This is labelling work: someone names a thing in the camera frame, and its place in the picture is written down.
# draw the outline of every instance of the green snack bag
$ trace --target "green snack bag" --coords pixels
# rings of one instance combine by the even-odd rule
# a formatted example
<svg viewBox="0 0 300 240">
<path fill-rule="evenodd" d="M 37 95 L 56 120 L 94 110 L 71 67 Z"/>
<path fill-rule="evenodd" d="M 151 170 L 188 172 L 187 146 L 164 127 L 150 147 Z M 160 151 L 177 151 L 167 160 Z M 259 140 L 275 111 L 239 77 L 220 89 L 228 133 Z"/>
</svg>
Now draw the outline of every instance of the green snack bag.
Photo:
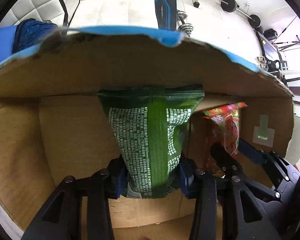
<svg viewBox="0 0 300 240">
<path fill-rule="evenodd" d="M 127 197 L 163 198 L 175 188 L 175 169 L 202 85 L 100 90 L 130 179 Z"/>
</svg>

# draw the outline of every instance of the white sticker on cardboard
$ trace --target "white sticker on cardboard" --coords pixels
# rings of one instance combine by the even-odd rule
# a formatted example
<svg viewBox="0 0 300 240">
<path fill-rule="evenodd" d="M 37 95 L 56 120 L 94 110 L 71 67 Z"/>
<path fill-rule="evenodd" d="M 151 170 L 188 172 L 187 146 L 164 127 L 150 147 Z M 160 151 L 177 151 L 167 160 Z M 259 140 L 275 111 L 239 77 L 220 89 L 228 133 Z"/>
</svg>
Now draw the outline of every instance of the white sticker on cardboard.
<svg viewBox="0 0 300 240">
<path fill-rule="evenodd" d="M 254 127 L 252 142 L 265 145 L 268 147 L 272 147 L 275 130 L 271 128 L 266 128 L 266 130 L 263 131 L 266 132 L 266 136 L 260 136 L 259 128 L 260 128 L 259 126 Z"/>
</svg>

